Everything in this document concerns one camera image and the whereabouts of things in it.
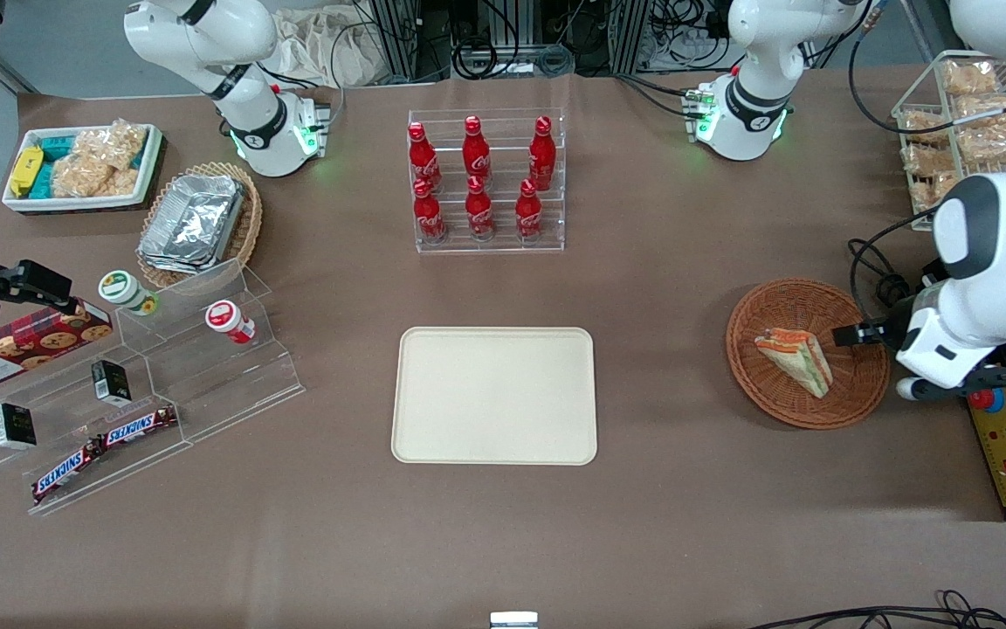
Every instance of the snickers bar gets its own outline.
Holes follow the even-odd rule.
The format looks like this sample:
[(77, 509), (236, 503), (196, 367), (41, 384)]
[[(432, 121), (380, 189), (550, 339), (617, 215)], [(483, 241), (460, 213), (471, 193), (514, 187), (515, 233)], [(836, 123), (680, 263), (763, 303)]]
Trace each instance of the snickers bar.
[(63, 486), (64, 481), (79, 473), (81, 469), (91, 465), (100, 454), (104, 453), (103, 442), (99, 439), (89, 439), (83, 447), (69, 455), (67, 459), (60, 462), (59, 466), (49, 470), (43, 477), (36, 479), (33, 483), (33, 506), (40, 505), (41, 500)]

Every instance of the red bottle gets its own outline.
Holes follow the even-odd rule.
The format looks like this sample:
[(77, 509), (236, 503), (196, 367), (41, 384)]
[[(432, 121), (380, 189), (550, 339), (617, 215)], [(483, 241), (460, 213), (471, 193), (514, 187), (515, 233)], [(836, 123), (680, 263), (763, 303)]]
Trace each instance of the red bottle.
[(480, 243), (492, 240), (495, 235), (492, 199), (484, 194), (484, 180), (479, 176), (468, 177), (468, 196), (464, 199), (464, 209), (468, 212), (468, 227), (472, 229), (472, 240)]
[(522, 180), (519, 199), (514, 203), (516, 227), (523, 244), (534, 243), (542, 235), (542, 202), (530, 179)]
[(534, 141), (530, 143), (530, 180), (538, 190), (550, 189), (553, 164), (558, 159), (558, 148), (550, 138), (552, 123), (549, 116), (538, 116), (534, 121)]
[(441, 204), (434, 198), (433, 187), (427, 179), (413, 183), (413, 217), (418, 220), (423, 241), (432, 246), (445, 241), (448, 233), (441, 217)]
[(437, 166), (437, 151), (427, 139), (427, 128), (422, 123), (410, 123), (410, 166), (413, 179), (427, 179), (434, 191), (441, 190), (441, 167)]
[(492, 189), (492, 154), (487, 147), (487, 140), (480, 134), (480, 119), (469, 116), (464, 119), (464, 170), (470, 176), (479, 176), (484, 180), (484, 189)]

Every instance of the acrylic bottle rack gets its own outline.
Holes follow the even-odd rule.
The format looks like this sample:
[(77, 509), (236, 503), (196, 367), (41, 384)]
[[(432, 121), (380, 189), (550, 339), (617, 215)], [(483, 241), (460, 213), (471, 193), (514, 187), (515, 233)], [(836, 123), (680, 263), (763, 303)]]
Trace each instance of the acrylic bottle rack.
[[(467, 174), (460, 147), (464, 143), (464, 119), (479, 116), (484, 139), (491, 147), (492, 199), (495, 237), (487, 242), (472, 238), (468, 227), (464, 199), (467, 196)], [(530, 142), (534, 138), (534, 120), (548, 116), (553, 123), (551, 138), (556, 146), (553, 180), (550, 189), (538, 192), (542, 201), (542, 235), (530, 244), (519, 242), (515, 227), (514, 204), (519, 199), (519, 184), (530, 174)], [(448, 238), (432, 246), (422, 238), (413, 223), (414, 243), (418, 254), (523, 254), (523, 252), (562, 251), (566, 247), (566, 117), (561, 108), (496, 109), (496, 110), (437, 110), (411, 111), (410, 123), (423, 123), (427, 138), (437, 151), (437, 163), (442, 174), (442, 188), (435, 192), (440, 203)], [(408, 167), (410, 183), (413, 170)], [(407, 187), (410, 207), (413, 194)], [(408, 212), (413, 220), (412, 210)]]
[[(0, 383), (0, 403), (28, 409), (36, 431), (35, 447), (0, 447), (0, 473), (17, 477), (19, 505), (32, 505), (31, 483), (89, 438), (169, 404), (178, 415), (176, 426), (102, 454), (29, 513), (70, 505), (305, 390), (268, 318), (271, 290), (248, 268), (232, 260), (157, 295), (159, 308), (149, 317), (116, 310), (120, 334)], [(204, 310), (220, 299), (238, 304), (255, 322), (253, 340), (236, 345), (204, 325)], [(116, 409), (96, 398), (92, 363), (100, 359), (127, 369), (129, 406)]]

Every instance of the wicker basket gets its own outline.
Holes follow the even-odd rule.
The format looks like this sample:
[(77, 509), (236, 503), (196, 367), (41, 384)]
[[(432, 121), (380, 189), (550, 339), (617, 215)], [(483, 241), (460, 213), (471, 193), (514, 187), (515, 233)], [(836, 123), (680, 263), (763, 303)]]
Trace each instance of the wicker basket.
[[(242, 206), (239, 209), (241, 213), (239, 214), (239, 219), (235, 220), (235, 227), (231, 230), (231, 239), (228, 241), (227, 252), (223, 255), (221, 262), (223, 260), (238, 258), (239, 262), (246, 264), (250, 260), (250, 256), (255, 253), (255, 243), (259, 240), (259, 229), (263, 226), (263, 201), (259, 198), (259, 190), (256, 189), (250, 175), (247, 175), (246, 171), (234, 166), (234, 164), (215, 161), (193, 166), (182, 172), (181, 175), (227, 175), (231, 176), (237, 182), (242, 182), (244, 191)], [(144, 235), (147, 229), (150, 228), (150, 223), (155, 219), (157, 206), (161, 204), (161, 199), (165, 196), (165, 192), (169, 191), (169, 187), (172, 186), (175, 180), (176, 176), (170, 179), (169, 183), (165, 183), (165, 187), (157, 194), (155, 202), (151, 204), (150, 212), (147, 214), (147, 219), (145, 219), (145, 223), (142, 226), (142, 233)], [(173, 286), (173, 284), (191, 275), (150, 267), (142, 259), (142, 256), (139, 256), (139, 268), (142, 268), (142, 274), (145, 276), (145, 279), (150, 280), (150, 283), (159, 289)]]
[[(861, 319), (842, 290), (799, 278), (760, 284), (731, 311), (724, 343), (731, 373), (760, 409), (796, 427), (828, 430), (866, 418), (879, 406), (890, 380), (883, 346), (836, 347), (833, 328)], [(768, 328), (817, 334), (833, 370), (833, 386), (819, 400), (760, 353), (758, 335)]]

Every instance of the small black box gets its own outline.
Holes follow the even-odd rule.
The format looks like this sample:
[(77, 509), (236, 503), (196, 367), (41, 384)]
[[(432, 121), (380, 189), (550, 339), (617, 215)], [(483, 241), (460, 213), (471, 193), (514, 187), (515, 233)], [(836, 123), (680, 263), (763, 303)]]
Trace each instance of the small black box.
[(96, 385), (96, 398), (113, 407), (127, 407), (131, 403), (131, 385), (127, 382), (127, 369), (115, 362), (97, 361), (92, 363), (92, 383)]
[(34, 446), (36, 434), (29, 410), (5, 402), (0, 404), (0, 447), (25, 450)]

